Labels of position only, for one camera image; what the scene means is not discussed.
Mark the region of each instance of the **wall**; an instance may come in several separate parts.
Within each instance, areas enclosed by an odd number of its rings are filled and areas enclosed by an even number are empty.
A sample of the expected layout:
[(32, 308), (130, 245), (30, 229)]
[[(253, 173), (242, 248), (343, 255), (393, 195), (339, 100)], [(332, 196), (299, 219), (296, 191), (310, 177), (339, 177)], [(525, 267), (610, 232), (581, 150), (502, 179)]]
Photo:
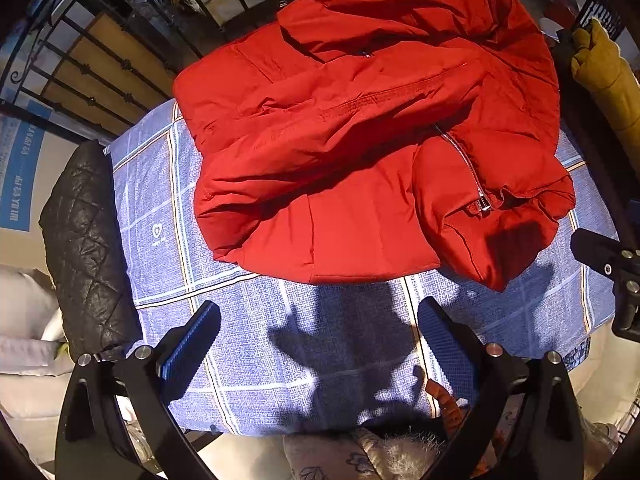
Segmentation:
[(44, 241), (38, 220), (53, 185), (76, 147), (68, 140), (44, 134), (33, 183), (30, 231), (27, 233), (0, 228), (0, 264), (37, 268), (47, 272)]

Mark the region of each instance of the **mattress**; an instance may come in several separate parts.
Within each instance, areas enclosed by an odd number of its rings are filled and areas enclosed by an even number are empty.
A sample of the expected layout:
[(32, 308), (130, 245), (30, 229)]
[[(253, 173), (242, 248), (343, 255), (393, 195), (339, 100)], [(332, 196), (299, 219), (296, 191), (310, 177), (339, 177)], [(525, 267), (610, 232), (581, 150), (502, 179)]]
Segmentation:
[(313, 286), (214, 261), (193, 215), (201, 157), (173, 100), (107, 151), (144, 335), (136, 345), (155, 345), (205, 300), (222, 311), (220, 334), (185, 396), (170, 405), (184, 428), (264, 435), (438, 415), (425, 378), (454, 388), (416, 329), (427, 296), (483, 342), (534, 358), (569, 353), (614, 313), (610, 281), (570, 251), (578, 227), (616, 233), (564, 126), (556, 155), (574, 180), (577, 205), (552, 245), (502, 294), (446, 270)]

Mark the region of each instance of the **black metal bed frame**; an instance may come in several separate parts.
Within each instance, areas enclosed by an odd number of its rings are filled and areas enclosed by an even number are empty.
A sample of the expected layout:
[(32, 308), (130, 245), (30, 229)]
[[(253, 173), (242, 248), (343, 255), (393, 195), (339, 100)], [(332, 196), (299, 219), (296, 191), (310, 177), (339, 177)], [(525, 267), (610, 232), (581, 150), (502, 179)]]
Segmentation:
[[(206, 54), (206, 52), (203, 52), (201, 48), (196, 46), (194, 41), (188, 37), (188, 34), (182, 30), (177, 23), (175, 23), (175, 20), (165, 12), (155, 0), (144, 1), (149, 4), (153, 11), (160, 17), (160, 19), (162, 19), (163, 22), (167, 24), (171, 31), (175, 33), (191, 53), (199, 59)], [(204, 19), (206, 19), (207, 24), (210, 25), (212, 33), (216, 35), (218, 44), (224, 44), (242, 36), (244, 33), (251, 30), (251, 28), (257, 28), (259, 25), (271, 21), (275, 12), (286, 6), (291, 0), (267, 0), (253, 7), (249, 7), (245, 0), (238, 0), (242, 5), (243, 12), (225, 24), (220, 24), (216, 21), (202, 0), (193, 1), (197, 4), (198, 10)], [(88, 106), (98, 108), (103, 113), (116, 119), (123, 124), (123, 127), (133, 126), (131, 120), (122, 117), (120, 114), (110, 109), (106, 104), (98, 102), (98, 99), (95, 96), (85, 95), (83, 92), (74, 88), (73, 85), (70, 85), (68, 82), (63, 82), (54, 74), (46, 72), (46, 70), (39, 67), (36, 62), (38, 61), (40, 54), (44, 52), (44, 49), (49, 50), (51, 53), (58, 56), (60, 58), (59, 63), (66, 61), (71, 65), (74, 65), (80, 71), (82, 76), (94, 79), (103, 87), (119, 95), (124, 103), (131, 104), (136, 107), (136, 109), (138, 109), (142, 114), (147, 113), (150, 109), (148, 106), (139, 102), (130, 92), (118, 88), (112, 82), (98, 74), (89, 63), (78, 61), (73, 58), (71, 54), (64, 52), (52, 43), (52, 34), (61, 23), (72, 28), (78, 34), (79, 38), (85, 38), (89, 42), (93, 43), (105, 55), (115, 60), (123, 72), (128, 72), (135, 76), (147, 88), (157, 94), (159, 98), (168, 100), (171, 96), (149, 80), (145, 75), (143, 75), (143, 73), (137, 70), (132, 65), (130, 59), (120, 56), (92, 35), (91, 32), (86, 30), (82, 25), (76, 23), (70, 16), (69, 12), (74, 8), (74, 6), (81, 6), (91, 12), (94, 16), (97, 16), (101, 12), (109, 16), (120, 26), (122, 30), (130, 34), (153, 56), (158, 58), (169, 73), (177, 75), (178, 68), (174, 63), (170, 62), (165, 53), (161, 52), (154, 45), (153, 41), (150, 41), (149, 38), (146, 38), (139, 30), (132, 27), (127, 20), (123, 19), (123, 17), (116, 12), (108, 1), (40, 0), (36, 6), (25, 15), (24, 28), (21, 30), (15, 46), (8, 57), (4, 70), (2, 70), (2, 73), (0, 74), (0, 113), (30, 122), (37, 127), (77, 144), (86, 140), (84, 135), (77, 133), (78, 126), (86, 128), (89, 132), (88, 136), (94, 134), (102, 142), (110, 142), (111, 140), (116, 139), (117, 135), (112, 131), (109, 131), (102, 124), (95, 123), (85, 117), (82, 117), (78, 113), (69, 110), (60, 102), (52, 101), (50, 98), (44, 96), (43, 92), (47, 87), (47, 84), (51, 82), (60, 88), (63, 88), (75, 97), (82, 99), (82, 101), (84, 101)], [(29, 46), (28, 40), (30, 39), (30, 36), (33, 36), (33, 43)], [(24, 52), (27, 49), (26, 61), (24, 66), (20, 68), (22, 63), (18, 60), (18, 56), (21, 52)], [(46, 84), (39, 90), (30, 88), (28, 85), (28, 79), (31, 74), (35, 74), (41, 78), (41, 80), (44, 80)], [(50, 108), (50, 110), (55, 112), (55, 115), (53, 115), (52, 118), (43, 118), (32, 111), (27, 110), (26, 106), (22, 104), (22, 102), (26, 101), (25, 98), (29, 98), (45, 105), (47, 108)]]

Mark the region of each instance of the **orange fabric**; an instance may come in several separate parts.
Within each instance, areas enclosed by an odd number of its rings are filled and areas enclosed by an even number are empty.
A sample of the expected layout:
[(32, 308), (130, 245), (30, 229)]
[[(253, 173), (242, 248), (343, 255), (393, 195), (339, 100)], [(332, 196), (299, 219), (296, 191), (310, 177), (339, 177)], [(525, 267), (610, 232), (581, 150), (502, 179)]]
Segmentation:
[(203, 155), (204, 239), (261, 274), (364, 282), (446, 262), (502, 290), (575, 205), (552, 59), (517, 0), (296, 0), (174, 94)]
[[(444, 386), (441, 386), (440, 383), (429, 379), (424, 389), (428, 394), (430, 394), (430, 396), (438, 401), (438, 404), (440, 405), (440, 415), (442, 416), (442, 421), (444, 423), (444, 431), (447, 434), (447, 438), (449, 440), (452, 439), (462, 426), (462, 423), (465, 420), (465, 413), (463, 413), (456, 404), (456, 399), (454, 399), (454, 397), (452, 397), (447, 389)], [(483, 456), (480, 459), (480, 462), (478, 462), (478, 465), (476, 465), (471, 478), (480, 476), (488, 471), (489, 466)]]

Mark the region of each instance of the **pillow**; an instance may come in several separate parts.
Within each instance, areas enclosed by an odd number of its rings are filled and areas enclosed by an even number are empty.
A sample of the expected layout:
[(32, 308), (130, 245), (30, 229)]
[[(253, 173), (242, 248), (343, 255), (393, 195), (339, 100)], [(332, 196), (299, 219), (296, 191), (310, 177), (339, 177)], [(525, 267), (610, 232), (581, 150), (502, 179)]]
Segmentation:
[(30, 369), (49, 367), (56, 359), (59, 346), (57, 341), (16, 339), (0, 335), (0, 373), (28, 373)]
[(0, 336), (40, 339), (58, 309), (55, 295), (10, 267), (0, 267), (0, 291)]
[(9, 418), (60, 415), (71, 374), (21, 376), (0, 374), (0, 410)]

